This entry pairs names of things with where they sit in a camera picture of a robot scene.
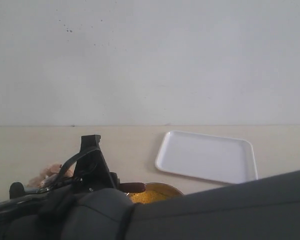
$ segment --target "bowl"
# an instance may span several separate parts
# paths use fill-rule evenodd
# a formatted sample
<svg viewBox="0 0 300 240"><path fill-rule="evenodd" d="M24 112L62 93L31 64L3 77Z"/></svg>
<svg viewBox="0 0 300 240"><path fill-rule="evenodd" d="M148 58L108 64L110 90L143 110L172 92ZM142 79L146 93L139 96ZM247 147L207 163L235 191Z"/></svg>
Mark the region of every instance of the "bowl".
<svg viewBox="0 0 300 240"><path fill-rule="evenodd" d="M132 202L142 204L158 202L182 195L184 194L177 188L161 182L146 183L144 192L127 194Z"/></svg>

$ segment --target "plastic tray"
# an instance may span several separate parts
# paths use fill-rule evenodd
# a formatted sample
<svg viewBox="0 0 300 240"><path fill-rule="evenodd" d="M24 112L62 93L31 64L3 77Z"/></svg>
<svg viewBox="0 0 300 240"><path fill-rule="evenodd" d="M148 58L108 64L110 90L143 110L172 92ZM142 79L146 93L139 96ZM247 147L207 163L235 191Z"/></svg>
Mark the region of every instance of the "plastic tray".
<svg viewBox="0 0 300 240"><path fill-rule="evenodd" d="M251 143L191 132L168 132L155 166L168 173L231 184L258 179Z"/></svg>

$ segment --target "white wall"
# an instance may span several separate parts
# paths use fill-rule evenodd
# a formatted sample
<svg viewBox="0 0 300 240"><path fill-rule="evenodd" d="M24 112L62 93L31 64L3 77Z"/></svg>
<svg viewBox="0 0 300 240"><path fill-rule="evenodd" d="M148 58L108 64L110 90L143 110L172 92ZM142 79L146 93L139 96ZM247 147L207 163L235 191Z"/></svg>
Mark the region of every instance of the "white wall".
<svg viewBox="0 0 300 240"><path fill-rule="evenodd" d="M0 125L166 124L300 124L300 0L0 0Z"/></svg>

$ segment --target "beige table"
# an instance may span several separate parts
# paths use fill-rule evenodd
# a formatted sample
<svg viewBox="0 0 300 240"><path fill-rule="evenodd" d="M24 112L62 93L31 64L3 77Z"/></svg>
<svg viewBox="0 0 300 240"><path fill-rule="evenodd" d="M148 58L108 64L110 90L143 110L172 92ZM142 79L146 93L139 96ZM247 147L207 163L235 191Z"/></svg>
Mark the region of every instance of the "beige table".
<svg viewBox="0 0 300 240"><path fill-rule="evenodd" d="M154 162L170 130L243 138L254 148L260 178L300 170L300 126L89 126L0 127L0 200L14 181L27 183L49 163L63 163L80 149L82 135L101 134L101 149L122 182L163 182L185 194L219 183L160 172Z"/></svg>

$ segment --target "table surface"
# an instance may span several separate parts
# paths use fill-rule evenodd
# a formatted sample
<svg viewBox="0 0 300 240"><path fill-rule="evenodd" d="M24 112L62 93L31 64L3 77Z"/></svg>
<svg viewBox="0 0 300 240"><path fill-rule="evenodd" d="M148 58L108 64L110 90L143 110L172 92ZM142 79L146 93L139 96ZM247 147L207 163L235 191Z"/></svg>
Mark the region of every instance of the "table surface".
<svg viewBox="0 0 300 240"><path fill-rule="evenodd" d="M50 163L80 149L82 135L101 135L101 150L121 182L162 182L189 194L224 186L161 172L155 159L171 130L241 138L252 143L260 178L300 170L300 125L0 127L0 201L12 182L27 183Z"/></svg>

